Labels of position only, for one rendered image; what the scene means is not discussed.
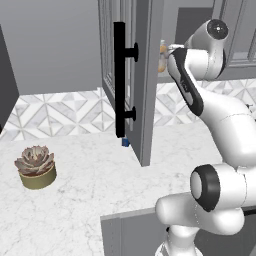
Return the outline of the grey wall cabinet door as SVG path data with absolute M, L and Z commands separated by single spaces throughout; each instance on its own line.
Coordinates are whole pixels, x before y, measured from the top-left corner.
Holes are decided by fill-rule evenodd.
M 227 66 L 256 67 L 256 0 L 214 0 L 212 17 L 229 29 Z

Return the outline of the succulent in olive pot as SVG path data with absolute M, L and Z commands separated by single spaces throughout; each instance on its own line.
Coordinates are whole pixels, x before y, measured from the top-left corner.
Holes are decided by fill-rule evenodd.
M 23 186 L 27 189 L 43 189 L 51 185 L 57 177 L 54 154 L 49 153 L 47 146 L 26 148 L 14 164 Z

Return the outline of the dark grey tall appliance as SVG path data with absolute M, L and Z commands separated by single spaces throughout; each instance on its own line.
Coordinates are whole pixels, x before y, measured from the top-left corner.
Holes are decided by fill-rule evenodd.
M 0 133 L 2 132 L 18 98 L 18 88 L 2 27 L 0 26 Z

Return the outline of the grey base cabinet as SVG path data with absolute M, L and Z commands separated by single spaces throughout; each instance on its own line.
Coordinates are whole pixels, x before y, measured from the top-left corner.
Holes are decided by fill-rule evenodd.
M 196 247 L 203 256 L 256 256 L 256 207 L 244 207 L 245 224 L 233 236 L 200 230 Z M 155 256 L 167 236 L 153 208 L 101 216 L 104 256 Z

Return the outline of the orange condiment bottle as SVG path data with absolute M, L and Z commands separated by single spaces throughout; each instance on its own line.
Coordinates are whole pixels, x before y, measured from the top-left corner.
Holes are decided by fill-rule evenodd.
M 158 72 L 162 73 L 166 69 L 166 60 L 168 57 L 168 47 L 164 40 L 160 42 L 160 53 L 158 62 Z

